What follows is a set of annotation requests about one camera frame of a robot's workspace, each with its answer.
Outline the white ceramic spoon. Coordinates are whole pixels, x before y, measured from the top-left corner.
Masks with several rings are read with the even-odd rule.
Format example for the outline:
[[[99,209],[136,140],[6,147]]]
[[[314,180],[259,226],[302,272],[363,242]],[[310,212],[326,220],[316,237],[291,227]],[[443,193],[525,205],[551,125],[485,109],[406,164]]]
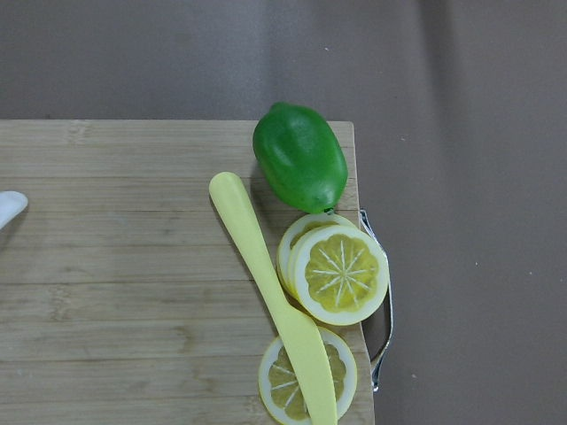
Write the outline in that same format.
[[[2,191],[0,193],[0,228],[4,228],[28,205],[27,196],[18,191]]]

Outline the green lime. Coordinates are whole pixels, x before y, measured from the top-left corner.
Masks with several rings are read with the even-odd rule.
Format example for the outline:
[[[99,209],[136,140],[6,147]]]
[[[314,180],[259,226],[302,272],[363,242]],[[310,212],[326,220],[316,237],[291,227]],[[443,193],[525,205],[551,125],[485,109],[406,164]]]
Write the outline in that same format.
[[[253,130],[252,148],[282,202],[305,213],[323,213],[338,204],[348,177],[346,158],[317,111],[273,104]]]

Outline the stacked lemon slices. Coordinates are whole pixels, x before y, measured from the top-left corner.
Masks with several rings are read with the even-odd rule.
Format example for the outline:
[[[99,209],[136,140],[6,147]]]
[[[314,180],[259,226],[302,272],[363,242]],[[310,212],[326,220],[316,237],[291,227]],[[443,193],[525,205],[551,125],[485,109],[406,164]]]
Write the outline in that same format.
[[[338,214],[308,214],[284,232],[276,270],[285,290],[315,319],[349,326],[383,303],[390,283],[385,251]]]

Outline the yellow plastic knife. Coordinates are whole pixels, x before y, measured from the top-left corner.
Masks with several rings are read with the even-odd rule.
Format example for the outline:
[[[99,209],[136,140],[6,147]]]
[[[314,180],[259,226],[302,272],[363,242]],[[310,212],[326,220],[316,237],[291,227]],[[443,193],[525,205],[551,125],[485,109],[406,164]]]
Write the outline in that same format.
[[[260,290],[298,379],[311,422],[336,424],[334,383],[320,331],[284,295],[242,180],[231,172],[220,172],[210,181],[209,194]]]

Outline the lemon slice under knife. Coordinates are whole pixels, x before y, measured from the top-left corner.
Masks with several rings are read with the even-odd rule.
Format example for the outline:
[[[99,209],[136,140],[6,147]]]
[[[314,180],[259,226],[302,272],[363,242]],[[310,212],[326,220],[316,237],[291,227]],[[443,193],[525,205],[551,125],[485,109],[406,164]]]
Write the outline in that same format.
[[[338,418],[349,409],[357,387],[357,366],[347,343],[330,330],[319,328],[332,374]],[[281,424],[310,424],[311,418],[298,380],[279,337],[265,351],[259,367],[260,399]]]

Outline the bamboo cutting board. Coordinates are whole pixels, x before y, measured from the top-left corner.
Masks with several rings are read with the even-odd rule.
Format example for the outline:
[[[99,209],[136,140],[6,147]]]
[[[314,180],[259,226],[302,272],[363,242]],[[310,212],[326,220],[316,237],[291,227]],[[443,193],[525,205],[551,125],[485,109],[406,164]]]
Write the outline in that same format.
[[[238,174],[274,250],[298,213],[246,120],[5,120],[1,187],[28,206],[1,233],[4,424],[269,424],[275,336],[208,192]]]

